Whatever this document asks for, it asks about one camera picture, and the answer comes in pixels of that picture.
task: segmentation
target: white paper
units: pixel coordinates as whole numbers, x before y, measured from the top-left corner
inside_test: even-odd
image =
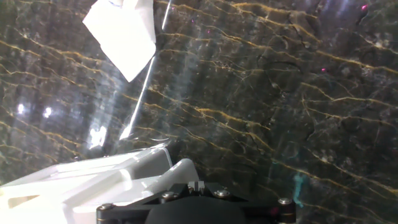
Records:
[[[83,23],[128,82],[156,51],[153,0],[98,0]]]

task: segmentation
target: white plastic housing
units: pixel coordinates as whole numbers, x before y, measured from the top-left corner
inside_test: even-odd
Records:
[[[198,180],[191,160],[172,167],[164,147],[54,165],[0,187],[0,223],[95,224],[104,203],[127,205]]]

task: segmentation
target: bolt head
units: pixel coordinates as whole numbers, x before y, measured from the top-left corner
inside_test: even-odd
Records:
[[[292,203],[292,199],[289,199],[289,198],[280,198],[280,199],[278,200],[278,202],[279,202],[281,205],[288,205],[288,204]]]
[[[162,198],[164,199],[173,199],[173,198],[178,198],[178,194],[174,192],[164,192],[162,194]]]
[[[98,209],[100,209],[100,210],[109,210],[109,209],[112,209],[113,207],[115,207],[114,204],[112,204],[112,203],[105,203],[105,204],[99,206]]]
[[[230,192],[227,190],[217,190],[216,192],[214,192],[214,194],[217,197],[223,198],[223,197],[228,197],[230,195]]]

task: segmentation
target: marble surface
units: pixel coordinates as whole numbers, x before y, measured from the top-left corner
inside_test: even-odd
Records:
[[[0,2],[0,184],[167,144],[298,223],[398,223],[395,0],[155,0],[131,83],[81,22],[94,2]]]

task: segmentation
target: black mechanical part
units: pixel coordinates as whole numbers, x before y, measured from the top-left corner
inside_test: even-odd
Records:
[[[250,202],[216,183],[175,184],[170,189],[126,206],[97,208],[97,224],[272,224],[296,222],[289,198]]]

